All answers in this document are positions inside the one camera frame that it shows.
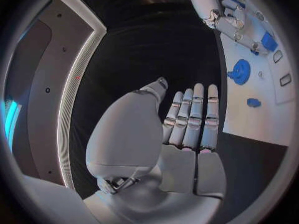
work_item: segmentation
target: blue knob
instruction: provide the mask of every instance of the blue knob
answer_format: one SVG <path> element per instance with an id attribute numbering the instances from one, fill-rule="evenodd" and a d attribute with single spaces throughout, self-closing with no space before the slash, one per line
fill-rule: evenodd
<path id="1" fill-rule="evenodd" d="M 258 100 L 258 99 L 254 99 L 254 98 L 250 98 L 250 99 L 247 99 L 247 105 L 249 107 L 259 107 L 262 105 L 262 103 Z"/>
<path id="2" fill-rule="evenodd" d="M 241 59 L 234 66 L 233 71 L 229 71 L 227 76 L 235 81 L 238 85 L 245 84 L 250 77 L 250 64 L 248 61 Z"/>

